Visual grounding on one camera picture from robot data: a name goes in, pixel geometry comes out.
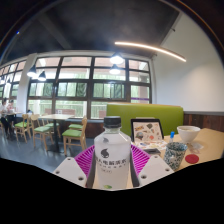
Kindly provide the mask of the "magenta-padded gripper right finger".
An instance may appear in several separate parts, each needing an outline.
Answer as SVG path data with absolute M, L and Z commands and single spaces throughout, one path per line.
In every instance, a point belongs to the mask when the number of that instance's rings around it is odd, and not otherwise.
M 159 155 L 150 155 L 131 146 L 130 175 L 134 188 L 142 187 L 173 173 Z

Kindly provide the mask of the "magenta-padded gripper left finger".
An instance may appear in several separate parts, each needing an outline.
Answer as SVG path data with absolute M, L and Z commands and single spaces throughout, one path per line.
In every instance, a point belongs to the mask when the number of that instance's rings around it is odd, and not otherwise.
M 53 173 L 81 187 L 92 188 L 95 180 L 94 149 L 90 146 L 75 157 L 65 158 Z

